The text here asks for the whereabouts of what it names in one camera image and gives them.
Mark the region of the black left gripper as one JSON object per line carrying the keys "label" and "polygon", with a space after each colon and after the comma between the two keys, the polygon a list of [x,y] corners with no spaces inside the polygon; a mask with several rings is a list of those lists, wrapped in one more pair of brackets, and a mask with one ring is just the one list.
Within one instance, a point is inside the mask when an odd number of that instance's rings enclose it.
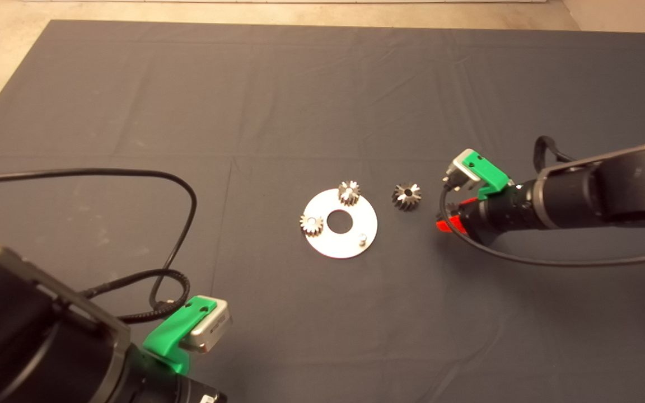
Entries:
{"label": "black left gripper", "polygon": [[217,388],[174,372],[141,350],[128,350],[110,402],[227,402]]}

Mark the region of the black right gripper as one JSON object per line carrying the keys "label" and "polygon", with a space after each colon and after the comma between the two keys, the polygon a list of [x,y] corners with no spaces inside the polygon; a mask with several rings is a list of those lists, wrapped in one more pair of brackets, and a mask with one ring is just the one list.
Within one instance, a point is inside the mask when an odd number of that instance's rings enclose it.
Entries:
{"label": "black right gripper", "polygon": [[505,233],[541,229],[541,221],[534,209],[532,191],[535,181],[512,185],[486,199],[477,197],[459,202],[459,218],[437,220],[441,232]]}

